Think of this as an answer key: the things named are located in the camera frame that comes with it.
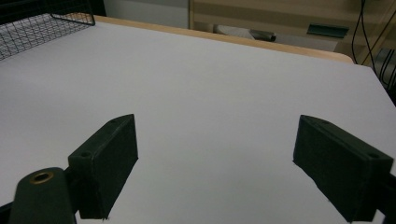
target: black wire mesh tray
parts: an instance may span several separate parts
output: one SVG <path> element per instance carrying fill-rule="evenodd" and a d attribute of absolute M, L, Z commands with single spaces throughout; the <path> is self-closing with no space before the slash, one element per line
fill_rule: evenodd
<path fill-rule="evenodd" d="M 93 25 L 88 0 L 6 0 L 0 3 L 0 61 Z"/>

